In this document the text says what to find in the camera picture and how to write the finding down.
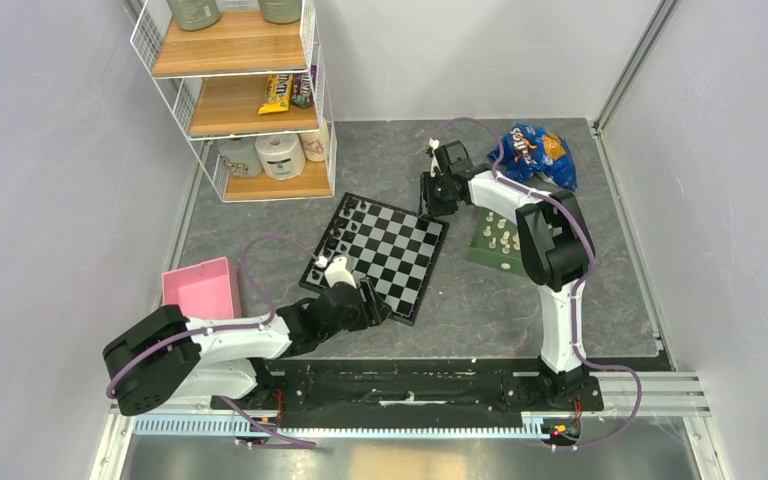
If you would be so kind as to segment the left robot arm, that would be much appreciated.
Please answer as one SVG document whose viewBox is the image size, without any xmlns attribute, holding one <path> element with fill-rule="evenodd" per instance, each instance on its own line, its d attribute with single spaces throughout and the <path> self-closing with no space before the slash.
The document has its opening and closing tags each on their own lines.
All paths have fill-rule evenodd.
<svg viewBox="0 0 768 480">
<path fill-rule="evenodd" d="M 275 388 L 267 361 L 312 352 L 339 333 L 378 326 L 392 312 L 344 256 L 327 263 L 325 279 L 318 296 L 259 317 L 203 319 L 177 305 L 159 307 L 103 349 L 107 397 L 126 416 L 185 398 L 264 407 Z"/>
</svg>

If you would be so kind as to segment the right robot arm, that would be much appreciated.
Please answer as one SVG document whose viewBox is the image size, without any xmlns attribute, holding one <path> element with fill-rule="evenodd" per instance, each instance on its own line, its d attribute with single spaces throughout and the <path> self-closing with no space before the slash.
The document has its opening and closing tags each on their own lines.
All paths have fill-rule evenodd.
<svg viewBox="0 0 768 480">
<path fill-rule="evenodd" d="M 420 210 L 452 215 L 460 204 L 486 208 L 517 227 L 520 258 L 539 288 L 543 340 L 537 382 L 539 400 L 561 409 L 589 378 L 578 333 L 580 299 L 595 261 L 594 247 L 572 191 L 517 183 L 473 163 L 464 145 L 430 139 L 428 171 L 420 177 Z"/>
</svg>

